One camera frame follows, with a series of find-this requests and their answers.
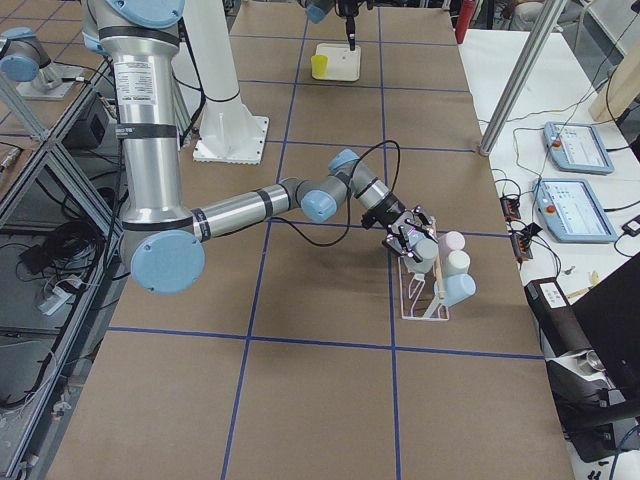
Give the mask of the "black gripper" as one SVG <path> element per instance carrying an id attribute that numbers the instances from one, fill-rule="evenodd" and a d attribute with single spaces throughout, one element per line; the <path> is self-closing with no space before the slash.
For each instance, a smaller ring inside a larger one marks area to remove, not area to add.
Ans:
<path id="1" fill-rule="evenodd" d="M 353 16 L 358 16 L 360 8 L 365 6 L 371 10 L 375 6 L 374 0 L 337 0 L 336 8 L 339 16 L 345 17 L 345 31 L 350 50 L 356 49 L 356 25 Z"/>
<path id="2" fill-rule="evenodd" d="M 397 257 L 408 257 L 417 263 L 423 261 L 423 256 L 410 245 L 410 228 L 406 224 L 426 237 L 435 237 L 434 219 L 420 205 L 410 211 L 397 197 L 385 197 L 362 215 L 361 225 L 365 229 L 376 223 L 387 230 L 382 241 L 385 248 Z"/>

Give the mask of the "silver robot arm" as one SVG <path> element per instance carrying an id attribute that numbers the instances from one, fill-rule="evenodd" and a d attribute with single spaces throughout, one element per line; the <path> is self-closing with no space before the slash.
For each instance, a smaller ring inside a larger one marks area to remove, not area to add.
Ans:
<path id="1" fill-rule="evenodd" d="M 307 18 L 314 24 L 319 24 L 325 17 L 334 12 L 345 22 L 345 32 L 348 41 L 349 50 L 356 50 L 356 17 L 362 5 L 368 10 L 372 10 L 375 6 L 374 1 L 358 1 L 358 0 L 311 0 L 300 1 L 305 9 Z"/>
<path id="2" fill-rule="evenodd" d="M 241 99 L 223 6 L 218 1 L 87 1 L 86 43 L 112 63 L 129 197 L 121 217 L 123 261 L 154 294 L 190 288 L 205 243 L 301 210 L 315 223 L 358 201 L 365 227 L 385 229 L 396 256 L 430 267 L 433 221 L 405 206 L 350 150 L 321 180 L 287 178 L 233 194 L 217 162 L 261 161 L 269 121 Z"/>

